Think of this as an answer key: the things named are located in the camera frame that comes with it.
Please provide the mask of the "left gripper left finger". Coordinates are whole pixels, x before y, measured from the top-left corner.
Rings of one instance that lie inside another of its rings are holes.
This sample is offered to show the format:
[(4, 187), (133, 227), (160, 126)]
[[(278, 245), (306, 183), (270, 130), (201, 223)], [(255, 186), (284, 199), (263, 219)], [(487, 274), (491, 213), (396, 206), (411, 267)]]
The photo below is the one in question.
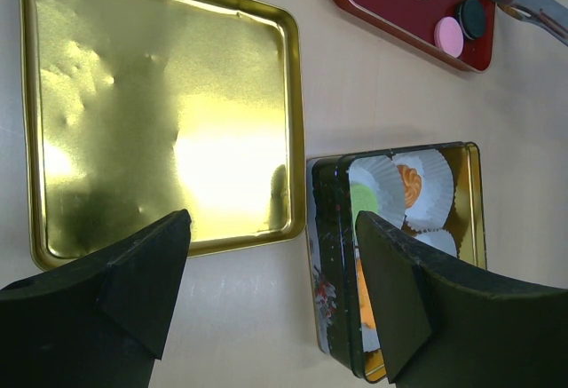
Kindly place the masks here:
[(191, 218), (131, 236), (1, 290), (3, 387), (147, 387), (178, 298)]

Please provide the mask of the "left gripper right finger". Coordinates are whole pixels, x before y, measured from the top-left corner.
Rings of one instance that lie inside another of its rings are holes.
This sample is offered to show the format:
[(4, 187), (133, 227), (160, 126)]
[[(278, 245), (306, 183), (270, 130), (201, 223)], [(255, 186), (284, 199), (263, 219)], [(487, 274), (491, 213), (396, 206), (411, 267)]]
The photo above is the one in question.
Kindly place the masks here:
[(369, 211), (356, 234), (391, 384), (566, 386), (565, 289), (473, 266)]

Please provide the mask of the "orange fish-shaped cookie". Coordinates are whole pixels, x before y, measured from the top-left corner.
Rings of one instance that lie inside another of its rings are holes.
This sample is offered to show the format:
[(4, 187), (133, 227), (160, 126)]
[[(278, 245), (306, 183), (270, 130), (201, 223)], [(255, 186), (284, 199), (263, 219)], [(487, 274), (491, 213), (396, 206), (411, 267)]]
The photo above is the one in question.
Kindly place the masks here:
[(358, 283), (358, 293), (359, 293), (359, 312), (360, 312), (361, 322), (367, 328), (376, 329), (373, 309), (371, 306), (367, 290), (367, 284), (363, 274), (363, 268), (360, 259), (356, 261), (356, 271), (357, 271), (357, 283)]

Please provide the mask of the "gold square cookie tin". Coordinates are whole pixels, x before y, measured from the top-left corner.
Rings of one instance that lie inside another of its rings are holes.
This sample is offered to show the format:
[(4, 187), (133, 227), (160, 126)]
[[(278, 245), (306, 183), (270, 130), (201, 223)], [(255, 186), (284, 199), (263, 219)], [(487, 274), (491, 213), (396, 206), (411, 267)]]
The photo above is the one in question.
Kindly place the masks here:
[[(395, 154), (424, 149), (438, 150), (453, 173), (454, 201), (442, 228), (453, 236), (457, 258), (485, 267), (480, 153), (475, 143), (454, 142), (338, 154), (312, 158), (307, 163), (307, 239), (319, 348), (369, 384), (383, 380), (386, 371), (381, 347), (378, 352), (363, 351), (355, 265), (360, 254), (351, 214), (348, 171), (358, 158), (386, 155), (392, 160)], [(406, 234), (403, 226), (395, 228)]]

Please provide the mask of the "brown round cookie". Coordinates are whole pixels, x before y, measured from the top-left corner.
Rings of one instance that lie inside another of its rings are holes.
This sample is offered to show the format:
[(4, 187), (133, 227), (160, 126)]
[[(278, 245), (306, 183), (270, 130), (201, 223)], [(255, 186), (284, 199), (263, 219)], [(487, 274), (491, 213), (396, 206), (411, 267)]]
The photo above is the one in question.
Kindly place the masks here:
[(422, 177), (417, 169), (405, 164), (399, 164), (397, 169), (405, 190), (405, 205), (407, 209), (410, 209), (417, 202), (422, 192)]

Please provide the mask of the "gold tin lid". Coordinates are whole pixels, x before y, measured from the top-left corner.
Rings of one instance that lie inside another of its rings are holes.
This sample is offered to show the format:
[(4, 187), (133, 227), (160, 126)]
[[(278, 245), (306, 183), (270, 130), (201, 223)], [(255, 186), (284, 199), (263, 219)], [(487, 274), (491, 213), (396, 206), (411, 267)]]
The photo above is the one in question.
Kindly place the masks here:
[(50, 270), (175, 210), (193, 257), (306, 220), (299, 31), (256, 0), (20, 0), (31, 255)]

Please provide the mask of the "red rectangular tray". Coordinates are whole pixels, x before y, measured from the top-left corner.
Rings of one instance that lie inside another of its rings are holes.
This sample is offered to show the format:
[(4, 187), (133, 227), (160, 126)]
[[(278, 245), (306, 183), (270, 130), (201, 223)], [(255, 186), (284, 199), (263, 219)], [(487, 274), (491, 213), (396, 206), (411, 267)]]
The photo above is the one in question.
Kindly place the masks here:
[(467, 39), (461, 56), (454, 58), (435, 45), (437, 23), (446, 16), (456, 16), (458, 5), (466, 0), (334, 0), (342, 10), (397, 37), (451, 67), (482, 73), (493, 56), (495, 4), (479, 0), (484, 7), (485, 34)]

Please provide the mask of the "green round cookie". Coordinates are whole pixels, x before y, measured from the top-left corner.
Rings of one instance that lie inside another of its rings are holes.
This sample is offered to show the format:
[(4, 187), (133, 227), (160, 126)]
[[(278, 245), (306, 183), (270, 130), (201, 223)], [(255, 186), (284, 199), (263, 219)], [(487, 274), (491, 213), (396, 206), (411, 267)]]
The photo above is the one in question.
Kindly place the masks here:
[(356, 221), (361, 211), (378, 213), (380, 206), (374, 190), (360, 183), (350, 185), (352, 220)]

